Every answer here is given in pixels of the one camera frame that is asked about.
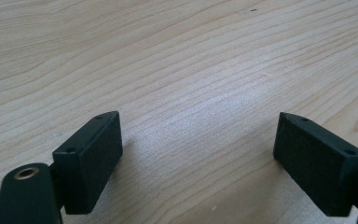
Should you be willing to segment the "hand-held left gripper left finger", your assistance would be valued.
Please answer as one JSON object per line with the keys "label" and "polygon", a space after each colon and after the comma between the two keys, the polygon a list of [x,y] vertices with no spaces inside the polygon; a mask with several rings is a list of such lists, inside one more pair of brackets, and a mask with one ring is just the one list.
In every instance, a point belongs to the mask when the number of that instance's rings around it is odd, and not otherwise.
{"label": "hand-held left gripper left finger", "polygon": [[122,154],[118,111],[90,119],[52,153],[67,214],[93,210]]}

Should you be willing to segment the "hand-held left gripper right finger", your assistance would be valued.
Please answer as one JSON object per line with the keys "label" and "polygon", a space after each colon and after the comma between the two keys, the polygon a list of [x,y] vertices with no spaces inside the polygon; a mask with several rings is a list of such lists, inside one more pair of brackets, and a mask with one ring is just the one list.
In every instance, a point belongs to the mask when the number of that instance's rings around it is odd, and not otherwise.
{"label": "hand-held left gripper right finger", "polygon": [[358,208],[358,147],[310,119],[282,112],[273,157],[329,217]]}

